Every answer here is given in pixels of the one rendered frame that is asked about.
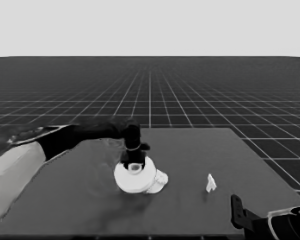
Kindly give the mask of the large thick white disc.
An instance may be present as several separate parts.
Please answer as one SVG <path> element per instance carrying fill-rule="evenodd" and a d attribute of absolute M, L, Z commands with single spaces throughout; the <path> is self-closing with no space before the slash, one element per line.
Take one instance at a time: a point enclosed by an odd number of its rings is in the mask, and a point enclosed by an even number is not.
<path fill-rule="evenodd" d="M 157 168 L 148 156 L 145 157 L 145 167 L 138 171 L 129 171 L 118 163 L 114 169 L 114 179 L 117 186 L 126 193 L 145 192 L 154 182 Z"/>

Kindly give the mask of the white round carrier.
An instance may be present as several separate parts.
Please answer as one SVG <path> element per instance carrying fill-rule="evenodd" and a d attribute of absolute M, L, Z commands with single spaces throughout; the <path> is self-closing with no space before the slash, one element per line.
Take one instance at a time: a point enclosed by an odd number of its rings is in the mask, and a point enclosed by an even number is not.
<path fill-rule="evenodd" d="M 154 181 L 152 185 L 147 189 L 147 194 L 156 194 L 159 193 L 166 185 L 159 184 L 156 179 L 154 178 Z"/>

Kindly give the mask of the small white T-shaped piece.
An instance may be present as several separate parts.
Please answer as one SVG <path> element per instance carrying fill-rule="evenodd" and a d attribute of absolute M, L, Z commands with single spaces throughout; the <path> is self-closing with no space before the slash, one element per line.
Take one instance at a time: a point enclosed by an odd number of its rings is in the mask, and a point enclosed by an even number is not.
<path fill-rule="evenodd" d="M 217 188 L 217 184 L 211 174 L 208 174 L 207 176 L 207 185 L 206 185 L 206 191 L 210 193 L 211 191 L 214 191 Z"/>

